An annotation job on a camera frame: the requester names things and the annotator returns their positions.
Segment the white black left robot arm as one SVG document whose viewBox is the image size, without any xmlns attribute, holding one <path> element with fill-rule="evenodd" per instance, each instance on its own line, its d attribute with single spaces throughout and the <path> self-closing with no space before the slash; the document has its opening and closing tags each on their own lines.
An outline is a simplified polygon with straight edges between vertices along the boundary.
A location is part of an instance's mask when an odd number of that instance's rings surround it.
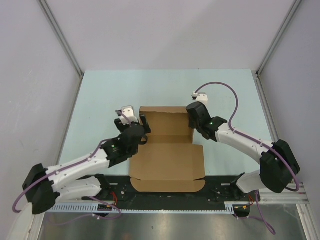
<svg viewBox="0 0 320 240">
<path fill-rule="evenodd" d="M 111 188 L 103 175 L 87 175 L 132 158 L 139 152 L 139 146 L 148 142 L 147 135 L 151 133 L 144 114 L 139 117 L 129 117 L 121 111 L 117 114 L 114 123 L 120 135 L 102 140 L 92 153 L 66 164 L 44 167 L 40 163 L 31 168 L 22 185 L 22 195 L 32 205 L 33 215 L 42 214 L 61 201 L 82 197 L 105 200 L 110 196 Z"/>
</svg>

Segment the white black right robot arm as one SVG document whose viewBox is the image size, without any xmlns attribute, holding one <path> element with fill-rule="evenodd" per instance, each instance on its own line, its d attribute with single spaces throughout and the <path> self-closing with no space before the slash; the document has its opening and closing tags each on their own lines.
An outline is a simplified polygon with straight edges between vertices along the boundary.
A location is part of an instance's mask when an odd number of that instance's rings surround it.
<svg viewBox="0 0 320 240">
<path fill-rule="evenodd" d="M 189 104 L 186 111 L 189 126 L 203 138 L 226 144 L 259 164 L 259 170 L 242 173 L 230 184 L 230 194 L 235 200 L 242 201 L 250 192 L 262 189 L 280 194 L 291 181 L 296 184 L 294 191 L 299 190 L 297 174 L 301 169 L 286 141 L 263 141 L 239 132 L 231 128 L 227 120 L 211 117 L 207 107 L 199 101 Z"/>
</svg>

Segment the brown cardboard box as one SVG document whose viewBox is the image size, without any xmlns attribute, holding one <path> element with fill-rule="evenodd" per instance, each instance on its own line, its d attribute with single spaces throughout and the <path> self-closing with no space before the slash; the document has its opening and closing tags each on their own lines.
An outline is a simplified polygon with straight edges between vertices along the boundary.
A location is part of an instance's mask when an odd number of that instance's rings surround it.
<svg viewBox="0 0 320 240">
<path fill-rule="evenodd" d="M 198 180 L 205 177 L 204 147 L 194 144 L 185 107 L 142 106 L 151 133 L 130 159 L 129 176 L 142 181 Z"/>
</svg>

